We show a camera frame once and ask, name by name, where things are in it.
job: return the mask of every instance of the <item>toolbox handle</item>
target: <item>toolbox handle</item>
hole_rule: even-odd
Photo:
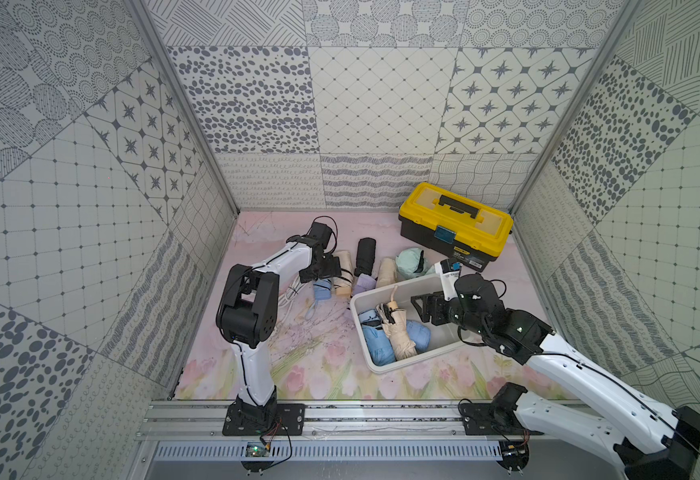
[[[441,199],[438,200],[438,205],[448,205],[449,208],[455,212],[460,214],[470,214],[470,218],[472,219],[475,219],[475,217],[478,216],[478,208],[476,206],[462,203],[459,200],[446,195],[441,195]]]

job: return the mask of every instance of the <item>beige umbrella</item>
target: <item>beige umbrella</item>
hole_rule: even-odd
[[[393,288],[388,304],[377,305],[377,312],[382,318],[382,329],[384,334],[393,345],[395,360],[403,360],[417,354],[416,344],[409,338],[406,331],[406,310],[398,308],[394,300],[397,285]]]

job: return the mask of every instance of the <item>wall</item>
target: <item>wall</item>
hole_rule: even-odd
[[[700,0],[643,5],[516,222],[569,341],[700,411]]]
[[[622,0],[148,0],[236,203],[506,209]]]
[[[0,2],[0,478],[111,478],[235,216],[119,0]]]

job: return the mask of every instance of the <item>yellow toolbox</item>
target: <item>yellow toolbox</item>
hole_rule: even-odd
[[[403,202],[398,219],[402,236],[478,272],[502,253],[513,227],[503,211],[424,182]]]

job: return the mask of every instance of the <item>pink floral mat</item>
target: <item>pink floral mat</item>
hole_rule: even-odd
[[[239,216],[175,398],[235,398],[241,386],[235,374],[235,358],[215,325],[227,272],[234,264],[250,265],[280,249],[288,236],[307,231],[318,215],[321,214],[243,212]],[[364,236],[377,240],[377,266],[383,256],[395,256],[405,248],[416,246],[400,236],[397,214],[330,215],[339,226],[338,249],[349,250],[353,258],[357,241]],[[427,250],[427,258],[432,262],[445,257]],[[487,278],[499,278],[507,283],[505,305],[546,318],[512,236],[497,261],[489,264],[484,273]],[[290,282],[287,279],[281,287]],[[279,399],[488,399],[505,382],[519,383],[545,398],[574,398],[529,367],[491,349],[472,346],[461,346],[384,375],[374,374],[365,363],[347,309],[349,302],[333,296],[319,302],[312,320],[306,320],[312,300],[312,288],[303,288],[290,314],[283,318],[285,312],[279,312],[278,326],[268,341],[271,373]]]

